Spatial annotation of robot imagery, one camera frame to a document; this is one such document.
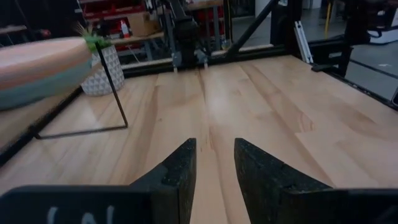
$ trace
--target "yellow pole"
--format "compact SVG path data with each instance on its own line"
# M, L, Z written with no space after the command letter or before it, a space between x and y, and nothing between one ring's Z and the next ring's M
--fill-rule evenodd
M329 22L330 22L330 12L331 11L331 1L328 3L328 12L326 14L326 24L325 24L325 38L328 38Z

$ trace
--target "plant pot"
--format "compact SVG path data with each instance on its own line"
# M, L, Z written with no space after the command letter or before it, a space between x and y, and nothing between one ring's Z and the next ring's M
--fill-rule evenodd
M114 46L102 49L106 65L108 66L114 87L116 90L122 88L124 84L124 75L120 65L118 53ZM93 53L93 61L91 65L101 63L98 52ZM105 69L98 70L94 75L88 77L82 84L83 91L89 96L103 96L112 93L111 85L106 77Z

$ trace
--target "metal bracket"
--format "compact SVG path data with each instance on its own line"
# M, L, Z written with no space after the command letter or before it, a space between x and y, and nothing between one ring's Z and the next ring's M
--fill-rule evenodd
M198 59L197 64L204 64L204 67L208 67L208 56L203 53L201 49L196 49L195 50L195 56ZM181 52L175 52L172 54L172 59L173 59L173 67L174 67L174 72L178 72L178 68L182 66L182 55Z
M300 49L301 58L305 63L313 63L310 47L308 46L307 38L305 37L303 25L301 21L294 22L294 32L296 35L298 47Z
M398 106L398 88L397 88L396 92L394 93L394 96L392 97L391 101L394 106Z

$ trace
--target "wooden tabletop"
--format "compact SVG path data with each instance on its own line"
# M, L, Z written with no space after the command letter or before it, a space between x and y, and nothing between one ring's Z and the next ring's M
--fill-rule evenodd
M26 30L26 26L8 26L8 27L0 27L0 35L1 34L10 34L13 32L19 32L19 31L23 31Z
M224 4L223 0L210 0L210 1L200 1L191 4L186 4L184 7L190 11L198 9L206 9L213 6L222 6Z
M154 38L161 38L164 37L164 33L163 32L158 32L156 34L152 34L149 35L147 37L128 37L128 38L122 38L122 39L112 39L111 43L113 45L126 45L126 44L131 44L131 43L135 43L135 42L140 42L140 41L144 41L144 40L150 40L150 39L154 39Z
M194 10L199 10L199 9L207 9L207 8L213 7L213 6L222 6L223 4L224 4L223 0L210 0L210 1L185 4L185 5L183 5L183 7L186 11L194 11ZM169 9L164 9L164 10L166 13L170 12ZM163 14L163 10L161 7L157 8L157 13L159 15Z
M191 223L249 224L234 164L244 138L332 187L398 187L398 112L292 56L126 80L128 129L33 140L0 169L24 184L128 185L197 139ZM76 99L42 134L122 124L112 95Z
M264 44L264 45L257 45L257 46L249 46L249 47L241 47L239 49L239 52L247 52L249 50L259 50L259 49L267 49L273 47L272 44ZM211 53L212 56L216 56L216 55L222 55L223 53L226 53L228 51L227 50L217 50Z

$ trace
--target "floor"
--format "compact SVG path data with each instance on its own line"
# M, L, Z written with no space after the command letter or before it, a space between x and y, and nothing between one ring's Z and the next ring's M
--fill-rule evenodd
M320 24L319 10L303 11L302 24L308 41L325 38L325 25ZM235 19L233 21L233 38L239 39L253 17ZM345 24L334 22L330 24L328 36L333 37L344 33ZM245 46L269 44L271 33L271 18L267 18L253 33ZM374 72L362 66L350 63L347 71L347 79L366 87L367 89L391 99L398 88L398 42L388 45L359 45L355 46L351 55L352 59L394 74L397 78L391 78L381 73Z
M292 56L131 78L119 96L128 129L33 140L0 169L0 192L130 184L197 138L191 223L245 224L236 137L333 187L398 187L398 112ZM42 134L122 123L111 95L82 95Z

